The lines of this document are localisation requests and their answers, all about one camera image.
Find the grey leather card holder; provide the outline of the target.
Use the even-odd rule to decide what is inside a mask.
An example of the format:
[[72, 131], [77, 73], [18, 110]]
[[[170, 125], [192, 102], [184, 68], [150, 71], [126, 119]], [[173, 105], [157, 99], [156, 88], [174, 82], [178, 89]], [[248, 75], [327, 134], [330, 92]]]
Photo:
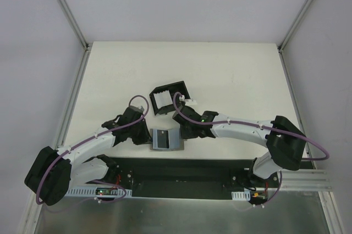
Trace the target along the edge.
[[181, 139], [180, 129], [152, 129], [152, 151], [170, 152], [183, 151], [184, 141]]

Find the black plastic card box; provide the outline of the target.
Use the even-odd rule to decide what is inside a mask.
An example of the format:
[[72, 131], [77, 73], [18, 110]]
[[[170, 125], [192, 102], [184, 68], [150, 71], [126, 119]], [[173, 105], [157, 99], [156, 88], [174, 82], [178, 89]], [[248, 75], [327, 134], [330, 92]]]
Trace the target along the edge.
[[149, 94], [154, 115], [166, 115], [175, 111], [173, 105], [174, 94], [180, 92], [185, 99], [190, 99], [184, 81], [178, 81], [155, 87]]

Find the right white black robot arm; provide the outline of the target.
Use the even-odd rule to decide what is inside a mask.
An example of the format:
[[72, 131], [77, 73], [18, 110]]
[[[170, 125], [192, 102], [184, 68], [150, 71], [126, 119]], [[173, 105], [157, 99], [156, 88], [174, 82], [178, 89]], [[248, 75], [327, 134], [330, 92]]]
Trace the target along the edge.
[[282, 169], [300, 169], [305, 149], [305, 135], [287, 118], [276, 116], [272, 121], [237, 119], [218, 112], [205, 111], [202, 115], [191, 113], [184, 118], [173, 115], [181, 128], [183, 139], [233, 138], [258, 144], [267, 152], [254, 158], [247, 180], [250, 185], [260, 187], [267, 179]]

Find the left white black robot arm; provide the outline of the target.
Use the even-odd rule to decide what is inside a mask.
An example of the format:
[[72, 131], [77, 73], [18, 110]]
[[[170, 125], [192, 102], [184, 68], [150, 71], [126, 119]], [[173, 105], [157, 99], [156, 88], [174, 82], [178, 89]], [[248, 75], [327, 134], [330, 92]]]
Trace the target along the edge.
[[36, 194], [38, 205], [58, 203], [73, 187], [95, 181], [117, 187], [121, 181], [120, 168], [105, 152], [132, 139], [134, 144], [151, 142], [146, 120], [132, 125], [120, 125], [110, 120], [95, 133], [73, 146], [40, 150], [24, 182]]

